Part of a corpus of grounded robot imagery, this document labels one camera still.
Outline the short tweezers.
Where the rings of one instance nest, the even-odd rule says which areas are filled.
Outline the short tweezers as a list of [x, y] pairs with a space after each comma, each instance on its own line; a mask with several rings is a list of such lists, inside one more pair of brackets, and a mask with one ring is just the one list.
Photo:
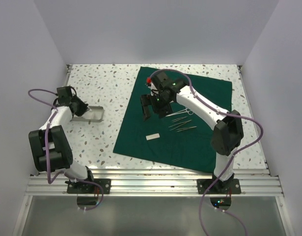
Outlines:
[[187, 116], [186, 117], [176, 118], [176, 119], [172, 120], [171, 122], [178, 122], [178, 121], [183, 120], [185, 118], [187, 118]]

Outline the white strip packet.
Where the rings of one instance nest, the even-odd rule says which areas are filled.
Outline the white strip packet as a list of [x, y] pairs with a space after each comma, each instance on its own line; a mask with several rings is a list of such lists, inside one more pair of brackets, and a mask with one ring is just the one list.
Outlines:
[[159, 133], [155, 133], [155, 134], [151, 134], [151, 135], [147, 135], [146, 136], [146, 140], [147, 141], [153, 140], [153, 139], [157, 139], [157, 138], [160, 138], [160, 134]]

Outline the long tweezers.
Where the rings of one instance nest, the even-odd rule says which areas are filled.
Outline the long tweezers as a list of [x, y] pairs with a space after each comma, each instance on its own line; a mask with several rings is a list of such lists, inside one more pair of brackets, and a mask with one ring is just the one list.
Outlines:
[[174, 125], [171, 125], [169, 126], [170, 130], [174, 130], [174, 129], [177, 129], [187, 123], [191, 122], [191, 120], [187, 120], [187, 121], [184, 121], [184, 122], [180, 122], [180, 123], [177, 123], [177, 124], [174, 124]]
[[183, 131], [190, 130], [190, 129], [195, 129], [195, 128], [197, 128], [197, 126], [191, 126], [191, 127], [180, 128], [180, 129], [177, 129], [176, 132], [183, 132]]

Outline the silver hemostat forceps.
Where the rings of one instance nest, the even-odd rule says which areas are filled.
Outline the silver hemostat forceps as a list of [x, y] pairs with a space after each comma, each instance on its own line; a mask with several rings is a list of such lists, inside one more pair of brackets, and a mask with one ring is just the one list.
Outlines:
[[175, 115], [180, 115], [180, 114], [183, 114], [183, 113], [186, 113], [186, 114], [188, 114], [188, 115], [190, 115], [190, 116], [193, 115], [193, 111], [191, 111], [191, 110], [188, 109], [188, 108], [185, 108], [185, 109], [180, 110], [180, 111], [177, 111], [177, 112], [175, 112], [175, 113], [171, 113], [171, 114], [167, 115], [166, 117], [175, 116]]

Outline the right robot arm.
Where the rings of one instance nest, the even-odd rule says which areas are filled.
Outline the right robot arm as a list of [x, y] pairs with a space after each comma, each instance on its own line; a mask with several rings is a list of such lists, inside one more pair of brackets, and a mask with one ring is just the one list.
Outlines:
[[194, 89], [188, 75], [173, 80], [166, 72], [165, 69], [157, 70], [146, 80], [150, 93], [140, 97], [143, 119], [150, 118], [150, 109], [160, 118], [173, 114], [173, 102], [201, 118], [213, 132], [211, 145], [216, 152], [216, 166], [212, 187], [216, 192], [223, 193], [234, 177], [231, 158], [244, 136], [241, 115], [236, 110], [230, 112], [223, 109], [201, 95]]

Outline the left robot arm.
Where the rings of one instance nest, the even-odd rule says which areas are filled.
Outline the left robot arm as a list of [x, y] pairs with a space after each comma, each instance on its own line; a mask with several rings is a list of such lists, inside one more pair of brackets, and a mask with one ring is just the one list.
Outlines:
[[[56, 96], [53, 103], [45, 102], [32, 95], [34, 91], [43, 91]], [[75, 117], [81, 118], [90, 111], [88, 104], [78, 96], [72, 86], [59, 87], [56, 92], [35, 88], [28, 91], [30, 98], [51, 107], [47, 121], [37, 130], [28, 134], [33, 161], [37, 171], [47, 173], [47, 182], [52, 184], [58, 175], [65, 175], [84, 193], [95, 189], [91, 170], [74, 162], [72, 149], [66, 137], [64, 127]]]

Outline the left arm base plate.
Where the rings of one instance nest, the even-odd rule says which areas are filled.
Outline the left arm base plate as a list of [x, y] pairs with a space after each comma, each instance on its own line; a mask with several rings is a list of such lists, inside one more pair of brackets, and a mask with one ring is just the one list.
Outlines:
[[[109, 194], [111, 189], [111, 179], [108, 178], [99, 178], [94, 179], [94, 182], [100, 185], [103, 189], [104, 194]], [[101, 193], [102, 191], [99, 190], [94, 184], [87, 184], [82, 182], [72, 182], [70, 180], [65, 181], [67, 186], [67, 193], [68, 194], [94, 194], [94, 193]]]

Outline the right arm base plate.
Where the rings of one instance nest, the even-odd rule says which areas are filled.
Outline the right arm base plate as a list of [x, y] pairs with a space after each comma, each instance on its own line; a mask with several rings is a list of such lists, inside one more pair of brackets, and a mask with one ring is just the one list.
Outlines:
[[[197, 179], [196, 185], [198, 194], [203, 194], [205, 190], [212, 184], [212, 179]], [[237, 178], [227, 181], [218, 180], [208, 191], [207, 194], [241, 194], [240, 182]]]

